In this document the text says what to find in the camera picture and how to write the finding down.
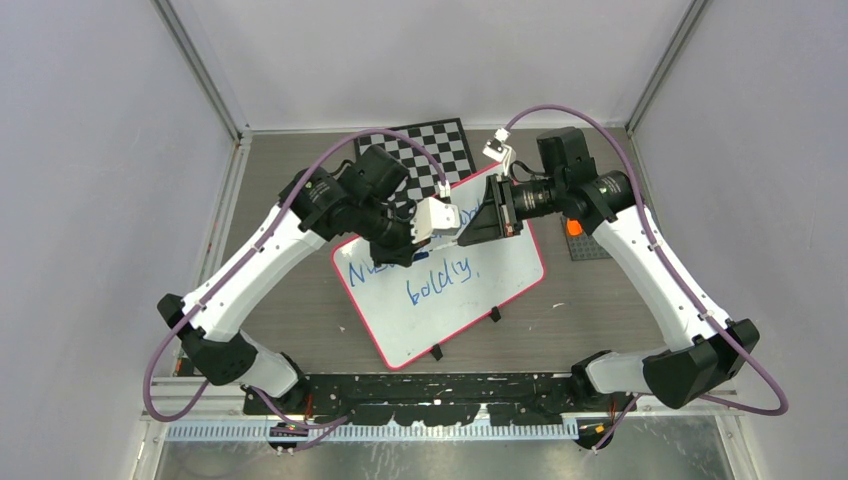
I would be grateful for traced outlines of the pink framed whiteboard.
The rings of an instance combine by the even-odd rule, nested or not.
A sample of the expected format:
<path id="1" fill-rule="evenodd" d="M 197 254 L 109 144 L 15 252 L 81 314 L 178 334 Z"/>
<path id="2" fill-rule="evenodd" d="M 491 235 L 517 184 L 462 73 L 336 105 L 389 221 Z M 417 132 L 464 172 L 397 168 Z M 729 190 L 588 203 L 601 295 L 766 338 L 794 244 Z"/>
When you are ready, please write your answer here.
<path id="1" fill-rule="evenodd" d="M 405 268 L 375 266 L 360 237 L 332 251 L 336 274 L 391 370 L 503 308 L 546 274 L 531 225 L 511 238 L 429 253 Z"/>

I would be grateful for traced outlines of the blue capped whiteboard marker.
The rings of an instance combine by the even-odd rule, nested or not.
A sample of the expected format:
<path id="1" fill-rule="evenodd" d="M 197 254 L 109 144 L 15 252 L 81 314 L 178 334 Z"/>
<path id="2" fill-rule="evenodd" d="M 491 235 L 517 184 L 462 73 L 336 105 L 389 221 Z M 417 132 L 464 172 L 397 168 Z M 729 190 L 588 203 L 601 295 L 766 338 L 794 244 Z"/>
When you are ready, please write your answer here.
<path id="1" fill-rule="evenodd" d="M 451 248 L 451 247 L 454 247 L 454 246 L 457 246 L 457 245 L 458 245 L 458 242 L 456 240 L 453 240 L 453 241 L 448 241 L 446 243 L 442 243 L 442 244 L 435 245 L 435 246 L 428 246 L 425 251 L 427 251 L 427 252 L 439 251 L 439 250 Z"/>

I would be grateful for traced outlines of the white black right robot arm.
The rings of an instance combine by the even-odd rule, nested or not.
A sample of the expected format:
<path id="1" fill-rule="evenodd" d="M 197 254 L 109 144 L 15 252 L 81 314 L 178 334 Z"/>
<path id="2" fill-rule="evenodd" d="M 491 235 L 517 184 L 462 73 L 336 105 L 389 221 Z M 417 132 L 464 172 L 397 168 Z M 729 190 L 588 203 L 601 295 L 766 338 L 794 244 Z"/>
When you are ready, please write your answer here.
<path id="1" fill-rule="evenodd" d="M 732 379 L 744 364 L 731 346 L 751 352 L 760 339 L 749 319 L 735 321 L 703 292 L 700 311 L 679 280 L 688 273 L 672 253 L 661 253 L 662 236 L 652 214 L 640 205 L 622 171 L 598 173 L 584 134 L 575 127 L 539 135 L 541 176 L 513 178 L 516 154 L 509 133 L 498 130 L 483 148 L 502 172 L 485 179 L 475 216 L 459 235 L 471 246 L 521 234 L 525 221 L 550 214 L 575 220 L 619 265 L 657 321 L 664 344 L 649 351 L 622 354 L 600 351 L 570 369 L 571 397 L 584 410 L 596 410 L 613 393 L 655 396 L 679 409 Z"/>

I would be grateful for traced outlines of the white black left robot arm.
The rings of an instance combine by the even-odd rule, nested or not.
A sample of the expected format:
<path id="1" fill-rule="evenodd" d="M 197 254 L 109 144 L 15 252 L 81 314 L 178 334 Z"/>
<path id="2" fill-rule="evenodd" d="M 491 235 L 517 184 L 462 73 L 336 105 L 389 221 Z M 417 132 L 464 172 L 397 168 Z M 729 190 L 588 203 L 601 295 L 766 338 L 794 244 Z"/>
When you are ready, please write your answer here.
<path id="1" fill-rule="evenodd" d="M 410 221 L 388 205 L 408 176 L 379 146 L 334 172 L 304 169 L 212 278 L 184 296 L 159 300 L 159 314 L 209 384 L 257 388 L 284 414 L 305 405 L 307 389 L 291 359 L 253 341 L 242 325 L 291 269 L 342 234 L 368 241 L 380 264 L 410 266 L 422 244 L 414 241 Z"/>

